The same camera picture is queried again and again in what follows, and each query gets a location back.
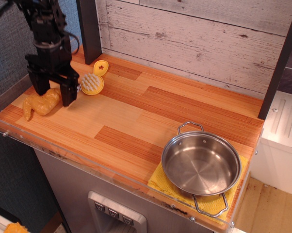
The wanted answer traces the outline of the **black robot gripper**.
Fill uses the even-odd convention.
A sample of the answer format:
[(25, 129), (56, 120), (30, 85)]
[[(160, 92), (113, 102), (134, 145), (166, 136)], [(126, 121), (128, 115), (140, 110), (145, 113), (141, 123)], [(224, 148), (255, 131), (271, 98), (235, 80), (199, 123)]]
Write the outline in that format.
[(77, 99), (79, 74), (71, 67), (71, 49), (67, 43), (53, 48), (37, 48), (37, 54), (27, 54), (27, 70), (38, 95), (50, 89), (50, 81), (59, 84), (63, 107)]

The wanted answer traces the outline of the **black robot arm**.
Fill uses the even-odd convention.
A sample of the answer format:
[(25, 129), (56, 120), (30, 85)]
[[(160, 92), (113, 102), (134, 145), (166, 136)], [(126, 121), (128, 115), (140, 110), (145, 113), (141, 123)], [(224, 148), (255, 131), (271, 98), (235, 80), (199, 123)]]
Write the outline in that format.
[(65, 14), (56, 0), (9, 0), (0, 9), (0, 16), (13, 4), (21, 10), (33, 32), (37, 54), (25, 56), (30, 80), (39, 95), (50, 89), (50, 81), (60, 86), (63, 106), (77, 98), (78, 73), (71, 67), (70, 37), (65, 31)]

